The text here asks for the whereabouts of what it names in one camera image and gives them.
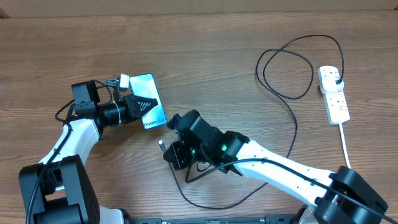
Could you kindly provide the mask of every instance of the black cable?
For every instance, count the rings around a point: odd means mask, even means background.
[[[209,164],[206,168],[204,168],[204,169],[201,169],[201,168],[199,168],[199,162],[197,162],[197,171],[198,172],[204,172],[204,171],[206,171],[207,169],[209,169],[211,167],[211,164]]]
[[[263,52],[263,53],[261,54],[259,60],[257,61],[257,65],[256,65],[256,74],[257,74],[257,71],[258,71],[258,66],[259,66],[259,63],[260,63],[260,61],[261,61],[261,58],[264,56],[264,54],[266,54],[267,52],[270,52],[270,51],[285,52],[285,53],[290,53],[290,54],[299,56],[300,58],[304,59],[304,60],[310,65],[311,71],[312,71],[312,72],[311,72],[310,84],[308,85],[307,89],[304,91],[303,94],[301,94],[300,96],[296,96],[296,97],[286,96],[286,95],[283,95],[283,94],[279,93],[278,91],[274,90],[274,89],[270,86],[270,84],[267,82],[267,79],[266,79],[266,68],[267,68],[267,65],[268,65],[268,62],[267,62],[267,64],[264,66],[264,69],[263,69],[263,71],[262,71],[262,76],[264,77],[264,81],[265,81],[266,85],[269,87],[269,89],[268,89],[268,88],[266,88],[266,89],[269,90],[269,91],[271,91],[272,93],[276,93],[276,95],[279,95],[279,96],[281,96],[281,97],[283,97],[283,98],[290,99],[290,100],[298,100],[298,99],[302,98],[303,96],[305,96],[305,95],[308,93],[308,91],[310,90],[311,85],[312,85],[312,81],[313,81],[313,67],[312,67],[311,62],[310,62],[307,58],[305,58],[303,55],[300,55],[300,54],[298,54],[298,53],[296,53],[296,52],[293,52],[293,51],[290,51],[290,50],[268,49],[268,50],[266,50],[265,52]]]
[[[267,88],[267,87],[265,86],[265,84],[263,84],[263,82],[260,80],[260,77],[259,77],[259,74],[258,74],[258,67],[259,67],[261,58],[264,56],[264,54],[266,54],[267,52],[273,51],[273,50],[277,50],[277,49],[268,49],[268,50],[266,50],[264,53],[262,53],[262,55],[260,56],[259,60],[257,61],[257,65],[256,65],[256,76],[257,76],[257,79],[259,80],[260,84],[261,84],[266,90],[270,91],[272,94],[274,94],[276,97],[278,97],[278,99],[280,99],[281,102],[283,102],[283,103],[286,105],[287,109],[289,109],[290,114],[292,114],[293,121],[294,121],[294,125],[295,125],[295,130],[294,130],[293,140],[292,140],[292,143],[291,143],[291,145],[290,145],[290,149],[289,149],[289,151],[287,152],[287,155],[286,155],[286,158],[289,158],[290,153],[292,152],[292,149],[293,149],[294,142],[295,142],[296,137],[297,137],[297,131],[298,131],[298,129],[299,129],[299,125],[298,125],[298,123],[297,123],[296,115],[294,115],[294,112],[293,112],[293,110],[290,108],[289,104],[287,104],[287,102],[286,102],[282,97],[280,97],[281,94],[279,94],[279,93],[276,92],[276,91],[272,91],[270,88]],[[292,51],[289,51],[289,50],[280,50],[279,52],[286,52],[286,53],[290,53],[290,54],[297,55],[297,56],[301,57],[302,59],[304,59],[306,62],[308,62],[308,64],[309,64],[310,67],[311,67],[312,75],[311,75],[311,81],[310,81],[310,84],[308,85],[308,88],[305,90],[305,92],[304,92],[303,94],[301,94],[301,95],[298,96],[298,97],[289,97],[289,99],[293,99],[293,100],[300,99],[301,97],[305,96],[305,94],[307,94],[308,90],[309,90],[310,87],[311,87],[312,80],[313,80],[313,67],[312,67],[312,64],[311,64],[311,62],[310,62],[308,59],[306,59],[304,56],[302,56],[302,55],[300,55],[300,54],[298,54],[298,53],[295,53],[295,52],[292,52]],[[264,69],[263,69],[264,80],[266,80],[266,79],[265,79],[265,70],[266,70],[266,67],[267,67],[267,65],[266,65],[266,66],[264,67]]]
[[[246,199],[248,199],[248,198],[249,198],[250,196],[252,196],[254,193],[256,193],[257,191],[259,191],[263,186],[265,186],[265,185],[268,184],[268,183],[265,183],[265,184],[261,185],[261,186],[258,187],[256,190],[254,190],[253,192],[251,192],[248,196],[244,197],[242,200],[240,200],[239,202],[237,202],[237,203],[235,203],[235,204],[233,204],[233,205],[229,205],[229,206],[227,206],[227,207],[207,207],[207,206],[202,206],[202,205],[198,205],[198,204],[196,204],[196,203],[193,203],[193,202],[191,202],[188,198],[186,198],[186,196],[184,195],[184,193],[183,193],[182,190],[181,190],[180,184],[178,183],[178,180],[177,180],[177,178],[176,178],[176,176],[175,176],[175,174],[174,174],[173,167],[170,165],[170,163],[169,163],[169,167],[170,167],[170,170],[172,171],[175,184],[177,184],[177,188],[178,188],[178,190],[180,191],[181,196],[182,196],[188,203],[190,203],[191,205],[194,205],[194,206],[196,206],[196,207],[199,207],[199,208],[205,208],[205,209],[211,209],[211,210],[225,210],[225,209],[233,208],[233,207],[238,206],[238,205],[240,205],[241,203],[243,203]]]
[[[326,185],[324,185],[324,184],[322,184],[322,183],[317,182],[317,181],[314,180],[314,179],[311,179],[311,178],[307,177],[306,175],[303,175],[303,174],[297,172],[296,170],[293,170],[293,169],[291,169],[291,168],[289,168],[289,167],[287,167],[287,166],[285,166],[285,165],[283,165],[283,164],[280,164],[280,163],[278,163],[278,162],[276,162],[276,161],[272,161],[272,160],[269,160],[269,159],[255,159],[255,158],[253,158],[253,159],[241,159],[241,160],[238,160],[238,161],[229,162],[229,163],[220,165],[220,166],[218,166],[218,167],[214,167],[214,168],[212,168],[212,169],[206,171],[205,173],[200,174],[197,178],[198,178],[198,179],[199,179],[199,178],[202,178],[202,177],[204,177],[204,176],[206,176],[206,175],[208,175],[208,174],[210,174],[210,173],[212,173],[212,172],[214,172],[214,171],[216,171],[216,170],[220,170],[220,169],[222,169],[222,168],[224,168],[224,167],[228,167],[228,166],[230,166],[230,165],[237,164],[237,163],[241,163],[241,162],[262,162],[262,163],[266,162],[266,163],[270,163],[270,164],[279,166],[279,167],[281,167],[281,168],[283,168],[283,169],[285,169],[285,170],[287,170],[287,171],[293,173],[294,175],[296,175],[296,176],[298,176],[298,177],[301,177],[302,179],[304,179],[304,180],[306,180],[306,181],[309,181],[311,184],[317,185],[317,186],[319,186],[319,187],[321,187],[321,188],[323,188],[323,189],[325,189],[325,190],[330,191],[330,192],[333,193],[333,194],[338,195],[339,197],[342,197],[342,198],[344,198],[344,199],[349,200],[350,202],[354,203],[355,205],[362,207],[363,209],[365,209],[365,210],[367,210],[367,211],[369,211],[369,212],[371,212],[371,213],[373,213],[373,214],[379,216],[380,218],[383,218],[383,219],[385,219],[385,220],[387,220],[387,221],[389,221],[389,222],[391,222],[391,223],[393,223],[393,224],[398,224],[398,223],[397,223],[396,221],[394,221],[392,218],[390,218],[390,217],[388,217],[388,216],[386,216],[386,215],[384,215],[384,214],[381,214],[381,213],[375,211],[374,209],[372,209],[372,208],[370,208],[370,207],[364,205],[364,204],[361,203],[361,202],[358,202],[358,201],[355,200],[355,199],[352,199],[351,197],[345,195],[344,193],[341,193],[341,192],[339,192],[339,191],[337,191],[337,190],[335,190],[335,189],[333,189],[333,188],[331,188],[331,187],[329,187],[329,186],[326,186]]]
[[[289,44],[295,42],[296,40],[300,40],[300,39],[302,39],[302,38],[307,38],[307,37],[327,37],[327,38],[332,39],[332,40],[337,44],[337,47],[338,47],[338,49],[339,49],[339,51],[340,51],[340,55],[341,55],[341,76],[340,76],[340,79],[336,81],[336,84],[340,84],[341,81],[343,80],[343,75],[344,75],[344,55],[343,55],[343,49],[341,49],[341,45],[339,44],[339,42],[338,42],[335,38],[333,38],[333,37],[331,37],[331,36],[329,36],[329,35],[323,35],[323,34],[305,35],[305,36],[297,37],[296,39],[289,41],[287,44],[283,45],[280,49],[277,49],[276,52],[271,56],[271,58],[269,58],[268,62],[267,62],[266,65],[264,66],[264,70],[265,70],[265,68],[268,66],[269,62],[270,62],[279,52],[283,51],[283,49],[285,49]],[[265,80],[265,74],[264,74],[264,81],[266,82],[267,86],[268,86],[272,91],[274,91],[275,93],[277,93],[278,95],[280,95],[280,96],[282,96],[282,97],[285,97],[285,98],[290,99],[289,97],[283,96],[283,95],[281,95],[280,93],[278,93],[276,90],[274,90],[274,89],[267,83],[267,81]]]
[[[57,121],[61,121],[62,123],[66,123],[66,120],[59,118],[58,115],[59,115],[65,108],[67,108],[69,105],[71,105],[73,102],[75,102],[75,99],[69,101],[67,104],[65,104],[65,106],[61,107],[61,109],[59,109],[59,110],[55,113],[55,119],[56,119]]]
[[[200,144],[200,146],[199,146],[199,151],[200,151],[200,154],[202,154],[202,156],[205,158],[206,162],[208,162],[210,165],[213,165],[213,166],[215,166],[215,167],[217,166],[217,165],[213,162],[213,160],[210,159],[210,157],[207,155],[206,151],[203,149],[203,143]]]
[[[189,163],[187,173],[185,174],[185,181],[187,181],[189,178],[189,173],[191,172],[192,164],[194,163],[194,161],[195,161],[195,154],[192,155],[191,163]]]
[[[109,101],[107,103],[104,103],[104,104],[99,105],[99,106],[110,105],[112,103],[112,93],[111,93],[111,90],[109,89],[109,87],[107,85],[105,85],[103,82],[99,81],[99,80],[94,80],[94,82],[101,84],[101,86],[97,87],[97,90],[99,90],[100,88],[106,88],[106,90],[109,93]]]
[[[70,118],[72,117],[72,113],[73,113],[73,110],[75,109],[75,104],[74,103],[72,103],[70,106],[69,106],[69,110],[68,110],[68,113],[67,113],[67,118],[66,118],[66,121],[69,123],[70,122]]]

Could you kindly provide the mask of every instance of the smartphone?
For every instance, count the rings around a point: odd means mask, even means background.
[[[157,100],[157,106],[141,118],[144,129],[165,125],[167,118],[156,89],[154,76],[152,74],[145,74],[130,77],[130,88],[136,96],[155,98]]]

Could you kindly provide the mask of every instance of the power socket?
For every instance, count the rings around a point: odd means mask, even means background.
[[[323,94],[329,124],[342,124],[350,119],[344,91]]]
[[[344,88],[344,81],[336,84],[336,81],[340,79],[338,69],[333,66],[325,65],[318,69],[319,87],[323,94],[335,93],[341,91]]]

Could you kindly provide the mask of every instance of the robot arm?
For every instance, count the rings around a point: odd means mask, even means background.
[[[243,144],[242,148],[236,155],[238,160],[251,158],[266,158],[283,164],[301,174],[305,174],[311,179],[315,179],[321,184],[330,186],[332,180],[330,174],[334,172],[330,170],[321,170],[301,165],[285,157],[279,156],[260,146],[256,141],[250,140]],[[274,187],[290,194],[299,199],[304,204],[316,207],[316,199],[322,198],[326,194],[326,190],[309,183],[306,180],[292,174],[291,172],[270,163],[261,162],[243,162],[234,164],[235,169],[245,177],[252,177],[268,182]]]
[[[121,75],[119,80],[107,80],[107,85],[114,88],[115,101],[104,105],[98,105],[100,98],[94,80],[72,85],[75,102],[72,108],[76,115],[68,119],[73,131],[53,162],[61,161],[67,156],[79,155],[85,164],[91,148],[98,142],[105,127],[135,121],[158,104],[156,99],[134,96],[134,94],[122,97],[120,91],[127,90],[128,82],[127,75]],[[143,102],[149,106],[143,108]],[[64,125],[60,139],[39,163],[47,163],[67,132],[68,126]]]
[[[100,98],[94,80],[72,85],[74,104],[71,105],[64,121],[60,139],[39,164],[24,167],[19,173],[27,212],[35,183],[40,183],[39,188],[35,190],[37,194],[31,206],[30,223],[57,223],[63,220],[62,223],[122,224],[131,219],[125,216],[122,210],[98,205],[84,170],[88,155],[101,138],[105,127],[140,119],[158,104],[155,98],[144,98],[134,94],[121,96],[120,91],[127,90],[128,83],[127,75],[122,75],[119,80],[107,80],[107,86],[114,88],[114,101],[102,105],[98,104]],[[50,161],[62,142],[65,143],[59,153]],[[42,173],[43,179],[40,179],[38,176]],[[65,189],[66,197],[52,201],[45,199],[45,195],[61,189]]]
[[[179,114],[167,123],[174,129],[179,140],[173,142],[164,154],[164,159],[174,165],[175,170],[191,166],[196,161],[229,170],[246,177],[253,177],[272,184],[291,196],[301,200],[312,209],[316,223],[375,224],[381,217],[366,210],[347,198],[338,198],[335,192],[361,202],[377,213],[384,214],[387,203],[355,171],[340,167],[337,173],[314,169],[284,158],[260,146],[248,137],[227,131],[222,133],[210,126],[193,110],[184,116]],[[243,159],[267,159],[323,184],[331,190],[314,185],[287,169],[269,162],[236,162]]]

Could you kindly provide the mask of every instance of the power cord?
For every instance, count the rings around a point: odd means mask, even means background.
[[[206,168],[201,169],[201,168],[199,168],[199,162],[197,162],[197,171],[198,171],[198,172],[204,172],[204,171],[206,171],[207,169],[209,169],[210,167],[211,167],[211,164],[209,164]]]
[[[341,49],[341,45],[339,44],[339,42],[338,42],[335,38],[333,38],[333,37],[331,37],[331,36],[329,36],[329,35],[323,35],[323,34],[313,34],[313,35],[305,35],[305,36],[302,36],[302,37],[297,37],[296,39],[291,40],[291,41],[289,41],[287,44],[283,45],[280,49],[269,49],[269,50],[266,50],[266,51],[265,51],[264,53],[262,53],[262,55],[260,56],[260,59],[261,59],[262,56],[263,56],[265,53],[267,53],[268,51],[271,51],[271,50],[275,50],[275,51],[276,51],[276,52],[271,56],[271,58],[269,58],[268,62],[267,62],[266,65],[264,66],[263,76],[264,76],[264,81],[265,81],[265,83],[267,84],[267,86],[268,86],[272,91],[274,91],[276,94],[278,94],[278,95],[280,95],[280,96],[282,96],[282,97],[284,97],[284,98],[288,98],[288,99],[291,99],[291,100],[297,100],[297,99],[303,97],[303,96],[307,93],[307,91],[308,91],[310,88],[308,88],[308,89],[305,91],[305,93],[304,93],[303,95],[301,95],[301,96],[299,96],[299,97],[296,97],[296,98],[281,95],[280,93],[278,93],[276,90],[274,90],[274,89],[268,84],[268,82],[267,82],[267,80],[266,80],[266,76],[265,76],[266,67],[268,66],[269,62],[270,62],[279,52],[281,52],[281,51],[282,51],[282,52],[288,52],[288,53],[297,55],[297,56],[301,57],[302,59],[306,60],[306,61],[311,65],[311,63],[310,63],[304,56],[301,56],[300,54],[297,54],[297,53],[292,52],[292,51],[284,51],[284,49],[285,49],[289,44],[295,42],[296,40],[300,40],[300,39],[307,38],[307,37],[327,37],[327,38],[329,38],[329,39],[332,39],[332,40],[336,43],[336,45],[337,45],[337,47],[338,47],[338,49],[339,49],[339,51],[340,51],[340,55],[341,55],[341,76],[340,76],[340,79],[336,81],[336,84],[340,84],[341,81],[343,81],[343,76],[344,76],[344,55],[343,55],[343,49]]]
[[[344,158],[346,159],[346,164],[348,168],[351,168],[351,164],[349,163],[348,159],[348,153],[347,153],[347,146],[346,146],[346,138],[344,137],[344,131],[343,131],[343,124],[339,123],[338,127],[340,129],[340,136],[341,136],[341,143],[343,145],[343,152],[344,152]]]
[[[94,82],[101,84],[101,86],[97,87],[97,90],[99,90],[100,88],[106,88],[106,90],[109,93],[109,101],[107,103],[104,103],[104,104],[99,105],[99,106],[110,105],[113,101],[112,101],[112,93],[111,93],[111,90],[109,89],[109,87],[107,85],[105,85],[103,82],[99,81],[99,80],[94,80]]]
[[[259,191],[261,188],[263,188],[263,186],[265,186],[265,185],[268,184],[268,183],[265,183],[265,184],[261,185],[261,186],[258,187],[256,190],[254,190],[253,192],[251,192],[248,196],[244,197],[242,200],[240,200],[239,202],[237,202],[237,203],[235,203],[235,204],[233,204],[233,205],[229,205],[229,206],[227,206],[227,207],[207,207],[207,206],[198,205],[198,204],[196,204],[196,203],[191,202],[191,201],[184,195],[184,193],[183,193],[182,190],[181,190],[181,186],[180,186],[180,184],[178,183],[178,180],[177,180],[177,178],[176,178],[176,176],[175,176],[175,174],[174,174],[173,167],[171,166],[170,163],[168,163],[168,164],[169,164],[170,170],[172,171],[175,184],[177,185],[177,188],[178,188],[178,190],[180,191],[181,196],[182,196],[188,203],[190,203],[191,205],[196,206],[196,207],[198,207],[198,208],[205,208],[205,209],[210,209],[210,210],[226,210],[226,209],[233,208],[233,207],[235,207],[235,206],[238,206],[238,205],[242,204],[246,199],[248,199],[248,198],[249,198],[250,196],[252,196],[254,193],[256,193],[256,192]],[[213,170],[213,169],[220,169],[220,168],[223,168],[223,167],[219,166],[219,167],[212,168],[211,170]]]

